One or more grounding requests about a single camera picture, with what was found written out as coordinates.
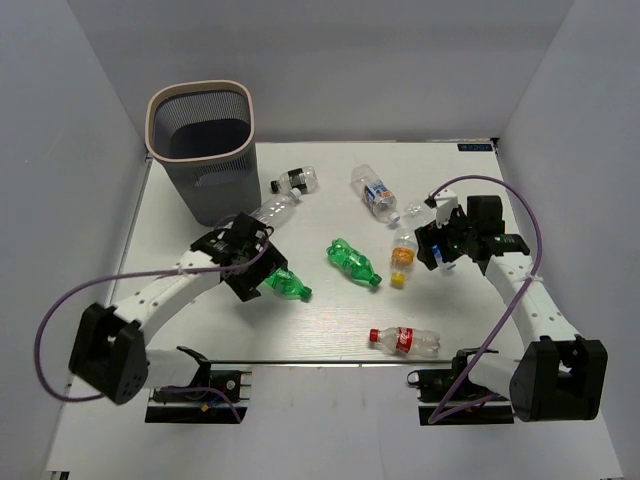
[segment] plastic bottle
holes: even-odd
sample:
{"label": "plastic bottle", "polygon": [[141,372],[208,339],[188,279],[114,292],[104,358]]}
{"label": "plastic bottle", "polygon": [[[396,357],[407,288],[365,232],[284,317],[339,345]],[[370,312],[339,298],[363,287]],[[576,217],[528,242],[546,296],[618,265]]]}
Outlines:
{"label": "plastic bottle", "polygon": [[404,287],[407,274],[418,251],[416,236],[408,228],[399,228],[393,237],[391,251],[391,285]]}
{"label": "plastic bottle", "polygon": [[353,169],[351,188],[381,222],[396,223],[400,220],[400,214],[396,211],[396,197],[384,186],[369,165],[364,164]]}
{"label": "plastic bottle", "polygon": [[256,220],[260,220],[268,227],[278,228],[291,218],[291,215],[293,215],[293,207],[296,206],[301,195],[300,190],[294,188],[287,193],[271,197],[264,202],[260,208],[254,211],[251,216]]}
{"label": "plastic bottle", "polygon": [[382,278],[373,271],[371,262],[367,257],[351,247],[342,238],[331,242],[327,248],[329,259],[340,267],[347,275],[359,283],[367,283],[372,287],[380,285]]}
{"label": "plastic bottle", "polygon": [[311,193],[318,188],[318,177],[313,167],[302,167],[289,170],[280,175],[278,180],[271,182],[273,193],[287,193],[292,188],[297,188],[302,193]]}
{"label": "plastic bottle", "polygon": [[290,270],[279,268],[269,275],[264,283],[288,298],[300,298],[306,301],[311,297],[311,289]]}
{"label": "plastic bottle", "polygon": [[[435,217],[427,206],[420,200],[413,200],[407,204],[404,208],[404,215],[402,216],[405,224],[415,232],[418,228],[422,228],[428,223],[435,220]],[[453,273],[453,269],[456,266],[455,263],[445,263],[442,260],[442,254],[437,245],[431,247],[433,256],[438,264],[438,271],[443,275],[450,275]]]}
{"label": "plastic bottle", "polygon": [[429,330],[415,330],[413,328],[387,328],[369,331],[369,341],[380,343],[390,352],[401,352],[407,355],[422,357],[437,357],[440,349],[440,335]]}

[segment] gray wall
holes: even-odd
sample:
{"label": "gray wall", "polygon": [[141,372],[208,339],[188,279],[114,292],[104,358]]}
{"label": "gray wall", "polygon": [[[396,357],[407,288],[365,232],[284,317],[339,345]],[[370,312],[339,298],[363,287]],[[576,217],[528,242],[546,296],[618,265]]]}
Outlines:
{"label": "gray wall", "polygon": [[231,78],[259,139],[500,135],[571,0],[69,0],[139,132],[178,82]]}
{"label": "gray wall", "polygon": [[625,478],[633,479],[640,478],[638,24],[637,1],[577,2],[501,147],[506,178],[540,218],[554,297],[608,348],[603,412]]}
{"label": "gray wall", "polygon": [[[61,405],[36,380],[36,328],[65,290],[114,270],[142,157],[140,139],[68,5],[3,2],[2,478],[40,478]],[[103,293],[78,295],[46,332],[46,373],[58,389],[66,383],[82,307]]]}

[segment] black label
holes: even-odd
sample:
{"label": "black label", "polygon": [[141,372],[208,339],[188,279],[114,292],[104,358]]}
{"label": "black label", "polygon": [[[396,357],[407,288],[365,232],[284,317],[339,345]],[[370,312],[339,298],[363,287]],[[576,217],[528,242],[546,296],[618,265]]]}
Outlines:
{"label": "black label", "polygon": [[459,143],[460,152],[493,152],[493,145],[490,143]]}

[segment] bin rim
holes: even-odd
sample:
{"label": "bin rim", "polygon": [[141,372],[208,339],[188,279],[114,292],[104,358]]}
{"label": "bin rim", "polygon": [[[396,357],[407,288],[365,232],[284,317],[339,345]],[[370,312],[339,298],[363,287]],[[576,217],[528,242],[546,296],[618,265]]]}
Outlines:
{"label": "bin rim", "polygon": [[[249,121],[251,122],[251,131],[249,132],[247,140],[240,147],[231,152],[222,153],[220,155],[193,158],[167,158],[160,155],[153,149],[151,145],[154,134],[152,120],[155,117],[156,110],[162,102],[175,95],[182,95],[184,93],[206,93],[220,90],[231,90],[243,95],[249,105]],[[203,80],[199,82],[176,83],[175,85],[170,85],[157,92],[149,101],[149,105],[147,106],[147,118],[145,120],[144,142],[147,146],[147,150],[149,150],[149,153],[159,162],[166,162],[171,164],[183,163],[193,166],[193,163],[196,162],[211,163],[211,161],[213,160],[226,160],[229,157],[238,156],[239,154],[244,153],[244,151],[248,150],[253,143],[254,129],[253,102],[251,100],[251,94],[249,93],[247,87],[245,87],[241,83],[234,82],[233,80]]]}

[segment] white bottle cap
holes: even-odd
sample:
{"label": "white bottle cap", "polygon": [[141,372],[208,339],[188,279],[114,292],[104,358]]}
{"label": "white bottle cap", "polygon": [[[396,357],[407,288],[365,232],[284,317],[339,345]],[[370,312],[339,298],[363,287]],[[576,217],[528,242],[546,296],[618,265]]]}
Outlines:
{"label": "white bottle cap", "polygon": [[300,200],[300,197],[302,196],[302,192],[300,191],[299,188],[292,188],[291,193],[293,193],[293,196],[296,197],[296,200]]}

